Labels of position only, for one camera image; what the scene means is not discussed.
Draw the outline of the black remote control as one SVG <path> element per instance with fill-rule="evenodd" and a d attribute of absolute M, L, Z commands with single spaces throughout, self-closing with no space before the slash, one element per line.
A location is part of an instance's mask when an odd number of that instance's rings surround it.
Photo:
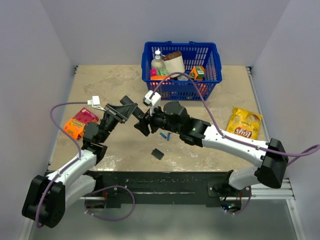
<path fill-rule="evenodd" d="M 127 95 L 125 95 L 121 100 L 120 103 L 124 106 L 129 106 L 131 108 L 132 115 L 140 120 L 144 117 L 145 113 L 139 108 L 138 104 L 133 102 Z"/>

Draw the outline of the black remote battery cover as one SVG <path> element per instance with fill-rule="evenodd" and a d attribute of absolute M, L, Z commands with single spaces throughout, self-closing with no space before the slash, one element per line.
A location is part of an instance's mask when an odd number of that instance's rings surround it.
<path fill-rule="evenodd" d="M 164 153 L 157 148 L 152 150 L 151 155 L 157 158 L 158 160 L 161 160 L 164 157 Z"/>

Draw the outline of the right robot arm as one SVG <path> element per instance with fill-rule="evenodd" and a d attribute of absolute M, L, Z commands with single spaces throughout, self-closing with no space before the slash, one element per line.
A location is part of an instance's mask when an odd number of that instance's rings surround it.
<path fill-rule="evenodd" d="M 136 109 L 133 115 L 138 119 L 134 127 L 145 136 L 162 129 L 178 134 L 188 145 L 220 150 L 251 163 L 251 167 L 228 173 L 228 179 L 222 185 L 227 196 L 233 197 L 240 190 L 256 184 L 273 189 L 282 186 L 288 158 L 277 139 L 265 142 L 245 138 L 244 143 L 240 143 L 242 137 L 226 131 L 219 133 L 209 122 L 191 117 L 178 101 L 170 101 L 163 108 L 158 106 L 146 112 Z"/>

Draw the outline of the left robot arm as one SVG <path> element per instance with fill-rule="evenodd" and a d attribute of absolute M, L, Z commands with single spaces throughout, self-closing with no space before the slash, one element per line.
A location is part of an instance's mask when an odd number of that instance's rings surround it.
<path fill-rule="evenodd" d="M 85 123 L 82 145 L 76 144 L 78 153 L 71 160 L 48 175 L 35 176 L 30 183 L 21 213 L 33 220 L 37 228 L 54 228 L 65 210 L 80 197 L 99 196 L 103 192 L 104 184 L 85 173 L 105 156 L 107 146 L 102 143 L 117 124 L 125 123 L 138 108 L 137 103 L 125 99 L 121 105 L 101 107 L 94 99 L 85 104 L 103 111 L 102 120 Z"/>

